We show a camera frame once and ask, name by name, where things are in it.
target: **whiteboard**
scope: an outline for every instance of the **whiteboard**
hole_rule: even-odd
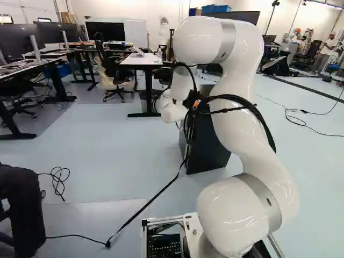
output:
[[[99,22],[99,23],[123,23],[125,41],[133,43],[135,47],[148,47],[147,43],[147,23],[146,20],[131,19],[131,18],[96,18],[91,17],[86,22]]]

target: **cardboard box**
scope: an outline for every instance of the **cardboard box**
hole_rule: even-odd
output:
[[[202,9],[196,9],[196,16],[197,15],[202,15]]]
[[[63,23],[76,23],[74,15],[69,12],[61,12],[61,18]]]

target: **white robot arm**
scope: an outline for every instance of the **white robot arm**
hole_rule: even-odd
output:
[[[262,34],[254,25],[189,17],[175,30],[174,51],[178,61],[190,66],[222,66],[223,75],[210,96],[231,94],[253,102],[253,80],[263,54]],[[193,86],[185,70],[174,72],[168,93],[176,104],[167,101],[162,105],[162,117],[167,122],[181,120],[187,112],[181,102]],[[215,99],[209,105],[212,112],[240,106],[226,99]],[[298,190],[249,110],[211,117],[220,142],[240,157],[243,173],[205,188],[198,197],[197,212],[204,234],[216,251],[225,257],[240,257],[296,215]]]

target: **person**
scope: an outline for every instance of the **person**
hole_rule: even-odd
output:
[[[2,199],[7,199],[10,204],[15,258],[33,257],[46,241],[38,175],[30,169],[0,163]]]
[[[338,40],[335,39],[336,32],[331,32],[329,35],[327,41],[324,43],[324,47],[320,51],[320,54],[318,55],[316,62],[314,63],[314,70],[317,70],[318,74],[322,72],[322,70],[325,68],[328,59],[331,56],[338,56],[338,53],[335,52],[335,48],[338,44]]]

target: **black pants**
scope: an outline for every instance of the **black pants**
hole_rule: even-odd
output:
[[[16,257],[29,258],[46,240],[38,175],[0,163],[0,200],[10,204]]]

